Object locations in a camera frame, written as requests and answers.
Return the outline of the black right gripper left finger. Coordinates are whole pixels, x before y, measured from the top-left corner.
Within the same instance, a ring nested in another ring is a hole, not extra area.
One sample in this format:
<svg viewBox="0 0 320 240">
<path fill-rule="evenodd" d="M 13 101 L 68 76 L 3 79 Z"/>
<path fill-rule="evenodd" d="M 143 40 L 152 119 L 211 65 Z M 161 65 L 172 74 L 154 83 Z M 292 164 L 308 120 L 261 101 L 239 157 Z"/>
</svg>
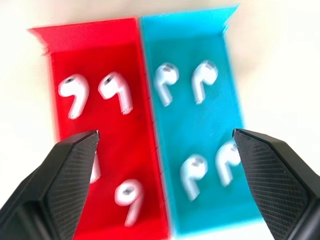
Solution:
<svg viewBox="0 0 320 240">
<path fill-rule="evenodd" d="M 0 240 L 73 240 L 99 140 L 90 130 L 54 145 L 0 208 Z"/>
</svg>

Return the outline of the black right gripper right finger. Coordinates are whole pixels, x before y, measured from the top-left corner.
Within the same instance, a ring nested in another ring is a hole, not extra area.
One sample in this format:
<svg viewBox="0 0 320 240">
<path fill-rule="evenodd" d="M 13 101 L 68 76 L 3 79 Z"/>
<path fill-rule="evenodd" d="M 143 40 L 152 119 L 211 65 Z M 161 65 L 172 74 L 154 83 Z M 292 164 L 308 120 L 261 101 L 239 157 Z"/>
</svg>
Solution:
<svg viewBox="0 0 320 240">
<path fill-rule="evenodd" d="M 282 140 L 242 128 L 232 137 L 274 240 L 320 240 L 320 175 Z"/>
</svg>

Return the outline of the white earbud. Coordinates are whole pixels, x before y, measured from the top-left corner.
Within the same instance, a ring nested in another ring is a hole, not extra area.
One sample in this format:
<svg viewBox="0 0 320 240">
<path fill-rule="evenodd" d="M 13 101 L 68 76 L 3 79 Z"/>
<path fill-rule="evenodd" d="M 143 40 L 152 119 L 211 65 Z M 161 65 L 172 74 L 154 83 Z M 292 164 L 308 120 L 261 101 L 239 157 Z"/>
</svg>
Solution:
<svg viewBox="0 0 320 240">
<path fill-rule="evenodd" d="M 191 87 L 196 105 L 201 104 L 206 97 L 204 85 L 211 86 L 218 78 L 218 68 L 209 60 L 202 61 L 194 70 Z"/>
<path fill-rule="evenodd" d="M 89 91 L 88 81 L 81 74 L 70 75 L 58 85 L 58 94 L 61 97 L 74 96 L 68 112 L 69 119 L 77 119 L 82 114 L 89 97 Z"/>
<path fill-rule="evenodd" d="M 197 181 L 208 172 L 208 162 L 200 154 L 190 155 L 180 167 L 180 179 L 188 199 L 192 202 L 200 194 Z"/>
<path fill-rule="evenodd" d="M 137 221 L 144 200 L 144 189 L 136 179 L 127 179 L 114 191 L 114 201 L 118 206 L 129 210 L 124 222 L 125 227 L 132 227 Z"/>
<path fill-rule="evenodd" d="M 164 107 L 171 104 L 173 97 L 168 86 L 174 85 L 179 79 L 177 67 L 171 63 L 161 64 L 155 71 L 154 87 Z"/>
<path fill-rule="evenodd" d="M 98 85 L 98 92 L 104 100 L 118 96 L 119 106 L 123 115 L 133 110 L 131 91 L 127 81 L 117 72 L 105 76 Z"/>
<path fill-rule="evenodd" d="M 90 184 L 93 184 L 94 182 L 96 182 L 100 178 L 100 176 L 101 176 L 101 171 L 100 171 L 98 153 L 95 152 L 92 171 L 90 175 Z"/>
<path fill-rule="evenodd" d="M 240 154 L 234 140 L 227 141 L 219 148 L 215 156 L 215 166 L 222 186 L 226 187 L 232 182 L 231 167 L 239 165 L 240 162 Z"/>
</svg>

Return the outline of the red plastic tray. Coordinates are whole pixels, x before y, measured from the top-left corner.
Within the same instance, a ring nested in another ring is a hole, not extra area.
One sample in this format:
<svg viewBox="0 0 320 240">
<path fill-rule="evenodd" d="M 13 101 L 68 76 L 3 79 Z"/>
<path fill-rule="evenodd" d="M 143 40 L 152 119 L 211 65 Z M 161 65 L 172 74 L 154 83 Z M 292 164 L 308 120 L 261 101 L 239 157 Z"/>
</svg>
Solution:
<svg viewBox="0 0 320 240">
<path fill-rule="evenodd" d="M 100 178 L 89 187 L 74 240 L 167 240 L 170 226 L 163 192 L 150 106 L 145 59 L 136 18 L 33 27 L 46 49 L 50 66 L 55 131 L 62 140 L 98 130 Z M 127 82 L 133 109 L 122 114 L 119 98 L 103 99 L 98 86 L 109 73 Z M 73 74 L 84 76 L 89 95 L 82 114 L 69 119 L 72 97 L 58 93 Z M 125 180 L 138 180 L 143 202 L 137 221 L 124 225 L 129 207 L 115 203 L 115 190 Z"/>
</svg>

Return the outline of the blue plastic tray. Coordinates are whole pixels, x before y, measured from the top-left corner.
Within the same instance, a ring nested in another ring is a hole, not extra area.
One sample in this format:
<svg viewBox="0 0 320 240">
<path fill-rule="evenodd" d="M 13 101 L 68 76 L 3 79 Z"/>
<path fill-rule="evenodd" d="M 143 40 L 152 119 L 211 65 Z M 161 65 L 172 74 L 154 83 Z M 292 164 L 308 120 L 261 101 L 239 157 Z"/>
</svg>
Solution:
<svg viewBox="0 0 320 240">
<path fill-rule="evenodd" d="M 262 220 L 242 164 L 231 167 L 233 180 L 222 186 L 216 169 L 219 148 L 243 127 L 242 113 L 230 65 L 225 32 L 237 6 L 143 16 L 139 20 L 150 98 L 162 165 L 170 226 L 176 239 L 249 226 Z M 212 85 L 204 84 L 205 99 L 195 103 L 192 76 L 209 60 L 218 69 Z M 155 73 L 163 63 L 176 66 L 177 82 L 164 107 L 155 89 Z M 198 180 L 198 197 L 190 201 L 181 182 L 182 163 L 193 154 L 207 160 Z"/>
</svg>

